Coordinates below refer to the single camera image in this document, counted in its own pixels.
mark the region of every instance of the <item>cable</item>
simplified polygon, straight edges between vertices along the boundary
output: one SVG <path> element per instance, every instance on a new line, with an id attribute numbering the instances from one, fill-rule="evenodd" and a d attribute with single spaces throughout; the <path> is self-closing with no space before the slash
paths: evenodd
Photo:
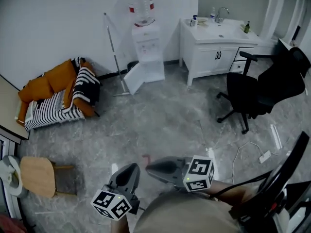
<path id="1" fill-rule="evenodd" d="M 234 176 L 234 163 L 235 163 L 235 160 L 236 160 L 237 157 L 238 157 L 238 154 L 239 154 L 240 149 L 243 148 L 247 143 L 251 143 L 251 144 L 255 145 L 255 146 L 259 149 L 260 154 L 261 154 L 261 155 L 264 155 L 263 152 L 262 152 L 262 150 L 261 150 L 261 148 L 260 148 L 256 143 L 253 143 L 253 142 L 246 142 L 245 144 L 243 144 L 242 146 L 240 146 L 240 147 L 238 148 L 237 154 L 236 154 L 236 156 L 234 157 L 234 160 L 233 160 L 233 163 L 232 163 L 232 176 L 231 176 L 231 180 L 232 180 L 232 183 L 233 183 L 233 184 L 234 184 L 234 178 L 233 178 L 233 176 Z"/>
<path id="2" fill-rule="evenodd" d="M 220 192 L 215 193 L 214 195 L 209 196 L 209 199 L 218 197 L 218 196 L 220 196 L 221 194 L 223 194 L 223 193 L 225 193 L 225 192 L 227 192 L 227 191 L 229 191 L 229 190 L 231 190 L 231 189 L 233 189 L 233 188 L 235 188 L 235 187 L 238 187 L 238 186 L 240 186 L 240 185 L 244 185 L 244 184 L 248 184 L 248 183 L 252 183 L 252 182 L 257 182 L 257 181 L 261 181 L 261 180 L 263 180 L 263 179 L 266 179 L 267 177 L 269 177 L 269 175 L 270 175 L 271 172 L 272 172 L 272 171 L 269 171 L 269 172 L 266 172 L 266 173 L 264 173 L 264 174 L 262 174 L 262 175 L 260 175 L 260 176 L 258 176 L 258 177 L 255 177 L 255 178 L 253 178 L 253 179 L 251 179 L 251 180 L 248 180 L 248 181 L 245 181 L 245 182 L 242 182 L 242 183 L 239 183 L 239 184 L 234 184 L 234 185 L 232 185 L 232 186 L 229 186 L 229 187 L 227 187 L 227 188 L 221 190 Z"/>

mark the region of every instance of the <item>stool leg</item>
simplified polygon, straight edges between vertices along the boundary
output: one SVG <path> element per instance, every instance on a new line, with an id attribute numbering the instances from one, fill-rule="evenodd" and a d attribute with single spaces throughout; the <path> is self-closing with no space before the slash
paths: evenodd
<path id="1" fill-rule="evenodd" d="M 54 169 L 71 169 L 74 168 L 74 166 L 54 166 Z"/>
<path id="2" fill-rule="evenodd" d="M 74 193 L 59 192 L 59 191 L 55 191 L 55 195 L 71 195 L 71 196 L 76 196 L 76 194 L 74 194 Z"/>

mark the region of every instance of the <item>mop handle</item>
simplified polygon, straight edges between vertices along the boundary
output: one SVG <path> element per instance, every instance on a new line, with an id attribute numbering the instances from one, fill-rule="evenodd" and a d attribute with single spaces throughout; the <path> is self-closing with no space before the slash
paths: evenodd
<path id="1" fill-rule="evenodd" d="M 108 31 L 108 35 L 109 35 L 109 40 L 110 40 L 110 44 L 111 44 L 111 49 L 112 49 L 112 52 L 113 52 L 113 55 L 115 57 L 115 62 L 116 62 L 116 65 L 117 65 L 117 69 L 118 69 L 118 72 L 119 72 L 119 77 L 121 79 L 121 81 L 123 81 L 123 78 L 121 76 L 121 72 L 120 72 L 120 68 L 119 68 L 119 64 L 118 64 L 118 61 L 117 61 L 117 57 L 116 57 L 116 53 L 115 53 L 115 49 L 113 47 L 113 43 L 112 43 L 112 39 L 111 39 L 111 34 L 110 34 L 110 30 L 109 30 L 109 25 L 108 25 L 108 21 L 106 19 L 106 24 L 107 24 L 107 31 Z"/>

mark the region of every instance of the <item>soap dispenser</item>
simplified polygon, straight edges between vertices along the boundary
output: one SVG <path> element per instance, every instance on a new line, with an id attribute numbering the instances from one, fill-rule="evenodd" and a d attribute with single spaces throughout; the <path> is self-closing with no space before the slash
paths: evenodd
<path id="1" fill-rule="evenodd" d="M 197 15 L 193 15 L 193 19 L 190 21 L 190 26 L 195 28 L 198 26 Z"/>
<path id="2" fill-rule="evenodd" d="M 248 24 L 245 26 L 244 33 L 248 33 L 248 31 L 249 31 L 249 21 Z"/>

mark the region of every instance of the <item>bathroom vanity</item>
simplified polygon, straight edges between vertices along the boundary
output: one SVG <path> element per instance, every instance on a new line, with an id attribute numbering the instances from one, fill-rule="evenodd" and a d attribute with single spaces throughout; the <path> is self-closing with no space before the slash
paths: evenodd
<path id="1" fill-rule="evenodd" d="M 216 23 L 211 19 L 195 27 L 190 26 L 189 19 L 181 19 L 180 59 L 185 62 L 189 74 L 187 85 L 192 85 L 194 78 L 243 72 L 246 59 L 239 52 L 252 53 L 260 38 L 250 30 L 244 33 L 244 22 L 225 19 Z"/>

